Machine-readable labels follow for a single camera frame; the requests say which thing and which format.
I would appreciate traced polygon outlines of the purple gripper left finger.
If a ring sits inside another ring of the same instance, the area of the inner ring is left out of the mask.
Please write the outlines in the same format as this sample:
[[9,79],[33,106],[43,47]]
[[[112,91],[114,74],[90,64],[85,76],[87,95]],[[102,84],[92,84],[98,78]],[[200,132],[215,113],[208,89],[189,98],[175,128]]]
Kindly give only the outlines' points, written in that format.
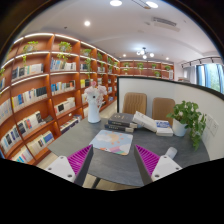
[[70,156],[59,156],[46,171],[82,186],[93,157],[93,145],[86,146]]

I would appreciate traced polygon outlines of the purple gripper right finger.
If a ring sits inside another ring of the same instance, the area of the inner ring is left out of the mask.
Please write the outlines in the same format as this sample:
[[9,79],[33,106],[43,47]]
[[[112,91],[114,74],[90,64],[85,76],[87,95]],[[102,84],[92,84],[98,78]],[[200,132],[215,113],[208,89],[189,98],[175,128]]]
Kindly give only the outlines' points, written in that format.
[[134,156],[144,185],[181,170],[169,155],[159,156],[139,145],[135,146]]

